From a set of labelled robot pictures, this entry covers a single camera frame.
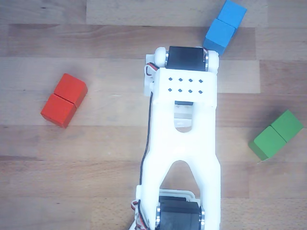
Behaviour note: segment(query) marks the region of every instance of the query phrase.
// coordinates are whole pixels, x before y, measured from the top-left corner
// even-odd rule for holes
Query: green cube
[[[292,139],[304,127],[289,110],[277,118],[271,126],[286,142]]]
[[[248,146],[262,160],[266,160],[277,153],[284,145],[285,140],[271,126],[267,127]]]

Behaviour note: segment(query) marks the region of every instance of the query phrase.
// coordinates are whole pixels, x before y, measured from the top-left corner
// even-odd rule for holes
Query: wooden surface
[[[0,0],[0,230],[125,230],[146,141],[145,54],[199,46],[224,0]],[[307,2],[248,12],[218,74],[222,230],[307,230],[307,129],[259,163],[285,109],[307,126]],[[70,126],[40,111],[63,73],[89,92]],[[199,195],[176,162],[162,187]]]

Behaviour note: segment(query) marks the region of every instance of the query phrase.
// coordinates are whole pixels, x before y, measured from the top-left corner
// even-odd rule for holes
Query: blue cube
[[[247,9],[230,1],[226,0],[221,9],[218,20],[233,26],[236,30],[239,28]]]
[[[224,53],[235,30],[234,27],[215,19],[206,34],[202,46],[208,50],[214,50],[221,55]]]

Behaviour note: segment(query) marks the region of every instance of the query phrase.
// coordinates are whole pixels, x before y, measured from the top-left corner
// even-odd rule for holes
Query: robotic arm
[[[169,51],[160,47],[154,55],[146,55],[144,94],[150,96],[150,139],[133,203],[131,230],[219,230],[221,169],[215,155],[218,67],[218,54],[201,47],[171,46]],[[178,130],[187,127],[188,132]],[[178,160],[190,166],[200,199],[190,191],[160,189]]]

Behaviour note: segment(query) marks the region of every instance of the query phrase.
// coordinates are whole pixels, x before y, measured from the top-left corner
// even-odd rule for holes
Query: red wooden block
[[[86,93],[87,87],[85,83],[67,73],[63,75],[54,90],[54,94],[74,103],[77,108],[80,106]]]
[[[51,121],[62,128],[66,128],[76,110],[77,108],[73,103],[66,101],[55,94],[51,94],[41,112],[41,115],[46,120]]]

